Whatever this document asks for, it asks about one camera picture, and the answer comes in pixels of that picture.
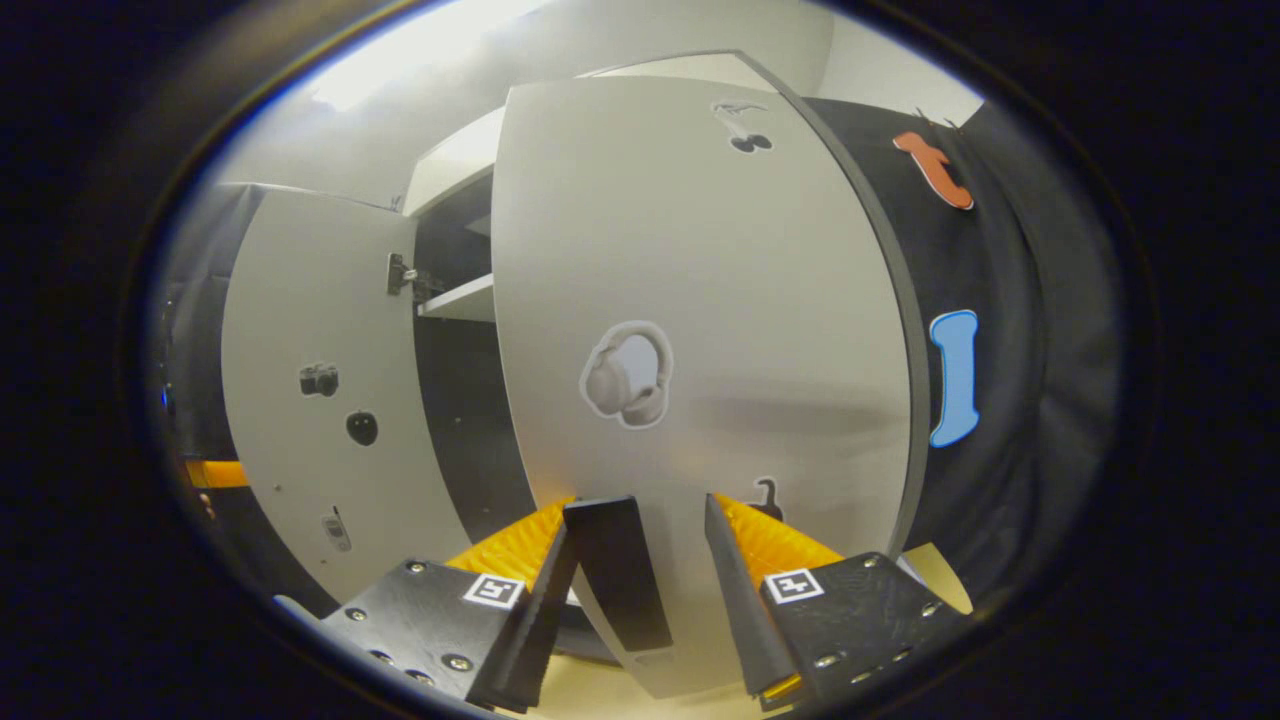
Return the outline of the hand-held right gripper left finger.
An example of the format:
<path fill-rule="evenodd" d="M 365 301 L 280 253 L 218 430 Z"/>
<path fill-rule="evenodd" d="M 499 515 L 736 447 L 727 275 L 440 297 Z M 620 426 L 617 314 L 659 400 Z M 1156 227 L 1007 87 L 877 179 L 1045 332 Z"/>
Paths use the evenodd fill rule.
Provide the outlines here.
<path fill-rule="evenodd" d="M 577 561 L 561 500 L 448 562 L 410 557 L 321 626 L 419 691 L 538 706 Z"/>

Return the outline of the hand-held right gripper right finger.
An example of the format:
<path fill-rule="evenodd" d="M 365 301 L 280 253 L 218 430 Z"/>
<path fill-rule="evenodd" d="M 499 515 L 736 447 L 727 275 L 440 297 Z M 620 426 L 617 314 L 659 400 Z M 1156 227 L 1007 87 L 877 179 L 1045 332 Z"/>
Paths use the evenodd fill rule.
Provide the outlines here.
<path fill-rule="evenodd" d="M 842 556 L 723 495 L 707 496 L 704 532 L 745 689 L 764 710 L 896 682 L 972 625 L 886 555 Z"/>

